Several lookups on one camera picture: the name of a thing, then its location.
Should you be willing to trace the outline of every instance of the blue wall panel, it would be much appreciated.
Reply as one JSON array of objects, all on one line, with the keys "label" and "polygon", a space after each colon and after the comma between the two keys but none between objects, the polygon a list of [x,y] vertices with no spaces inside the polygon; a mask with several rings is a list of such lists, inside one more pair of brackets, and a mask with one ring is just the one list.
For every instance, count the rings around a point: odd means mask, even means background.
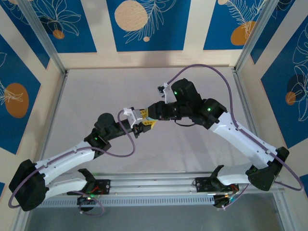
[{"label": "blue wall panel", "polygon": [[217,0],[203,50],[242,49],[264,0]]},{"label": "blue wall panel", "polygon": [[0,199],[1,199],[3,189],[4,189],[4,183],[0,182]]},{"label": "blue wall panel", "polygon": [[261,79],[290,148],[308,137],[308,17]]},{"label": "blue wall panel", "polygon": [[[38,39],[34,38],[18,6],[8,0],[0,0],[0,3],[36,52]],[[80,0],[33,0],[30,3],[59,53],[96,52]]]},{"label": "blue wall panel", "polygon": [[16,154],[40,88],[0,35],[0,147]]},{"label": "blue wall panel", "polygon": [[107,0],[117,51],[181,51],[190,0]]},{"label": "blue wall panel", "polygon": [[0,5],[5,10],[11,21],[14,23],[14,25],[17,27],[17,29],[24,37],[26,42],[29,44],[29,46],[31,47],[35,55],[38,57],[42,65],[45,68],[47,68],[47,65],[50,60],[49,55],[46,53],[39,39],[29,26],[28,21],[21,13],[19,7],[8,0],[0,0]]},{"label": "blue wall panel", "polygon": [[252,49],[250,55],[254,63],[257,63],[259,57],[265,50],[267,44],[270,42],[271,38],[275,34],[279,25],[283,21],[284,17],[289,12],[289,9],[293,5],[295,0],[280,0],[273,11],[269,21],[264,27],[258,41],[256,42],[254,48]]}]

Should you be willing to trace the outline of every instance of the purple cable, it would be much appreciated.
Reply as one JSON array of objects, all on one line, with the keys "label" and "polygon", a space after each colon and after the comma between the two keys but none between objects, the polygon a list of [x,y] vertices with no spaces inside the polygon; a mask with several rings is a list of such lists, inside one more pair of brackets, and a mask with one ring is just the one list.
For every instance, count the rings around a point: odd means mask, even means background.
[{"label": "purple cable", "polygon": [[[234,117],[234,112],[233,112],[233,98],[232,98],[232,92],[231,92],[231,87],[227,81],[227,79],[224,77],[223,74],[221,74],[217,69],[213,68],[212,66],[209,66],[209,65],[206,65],[206,64],[192,64],[192,65],[189,65],[185,68],[183,68],[182,70],[180,70],[180,72],[178,72],[169,82],[167,82],[167,84],[170,84],[173,80],[175,80],[180,74],[182,74],[185,70],[187,70],[188,68],[190,67],[194,67],[194,66],[202,66],[202,67],[207,67],[207,68],[210,68],[211,70],[215,71],[222,79],[223,81],[226,83],[227,85],[227,88],[228,88],[228,92],[229,92],[229,100],[230,100],[230,115],[231,115],[231,118],[232,118],[232,121],[235,125],[235,127],[242,133],[244,134],[246,137],[248,137],[250,140],[252,140],[254,143],[256,143],[258,146],[260,146],[265,152],[267,152],[267,148],[261,144],[259,141],[257,141],[255,138],[253,138],[251,135],[249,135],[247,132],[245,132],[244,130],[240,129],[239,128],[239,125]],[[275,158],[279,163],[281,163],[292,175],[293,177],[297,180],[297,182],[299,183],[300,185],[300,188],[294,188],[290,185],[287,185],[287,184],[284,184],[284,183],[281,183],[281,182],[276,182],[277,184],[279,185],[282,185],[286,188],[289,188],[289,189],[292,189],[292,190],[295,190],[295,191],[303,191],[304,190],[304,184],[303,182],[300,180],[300,178],[298,177],[297,174],[294,173],[294,171],[284,162],[282,161],[279,157],[277,157],[274,153],[270,152],[270,155]]]},{"label": "purple cable", "polygon": [[229,203],[228,205],[222,207],[222,208],[219,208],[218,210],[225,210],[226,208],[228,208],[230,205],[232,205],[236,200],[238,200],[243,194],[244,192],[246,191],[246,189],[248,188],[250,184],[247,184],[246,187],[241,191],[241,193],[238,195],[237,198],[234,199],[234,201],[232,201],[231,203]]},{"label": "purple cable", "polygon": [[121,128],[124,130],[125,134],[128,136],[129,140],[131,141],[131,144],[133,145],[133,151],[130,153],[130,154],[127,154],[127,155],[116,155],[116,154],[112,154],[110,152],[107,152],[101,148],[96,148],[96,147],[83,147],[83,148],[78,148],[76,151],[75,150],[72,150],[72,151],[69,151],[67,153],[64,153],[63,155],[49,161],[46,166],[42,165],[41,167],[39,167],[38,169],[36,169],[35,171],[33,171],[32,173],[30,173],[17,187],[16,189],[14,190],[14,192],[12,193],[10,199],[9,199],[9,207],[10,208],[18,208],[20,207],[20,205],[12,205],[12,201],[13,201],[13,198],[16,196],[17,192],[20,190],[20,188],[34,175],[36,174],[37,172],[41,171],[42,169],[46,168],[48,165],[51,165],[52,163],[70,155],[70,154],[73,154],[73,153],[76,153],[76,152],[80,152],[80,151],[84,151],[84,150],[89,150],[89,149],[92,149],[92,150],[97,150],[97,151],[100,151],[102,153],[105,153],[107,155],[110,155],[110,156],[114,156],[114,157],[129,157],[131,155],[133,155],[135,153],[135,150],[136,150],[136,146],[135,146],[135,143],[134,143],[134,140],[132,139],[132,137],[130,136],[130,134],[128,133],[128,131],[126,130],[126,128],[124,127],[124,125],[122,124],[121,120],[120,120],[120,115],[121,113],[123,113],[123,110],[120,111],[118,114],[117,114],[117,119],[118,119],[118,122],[121,126]]}]

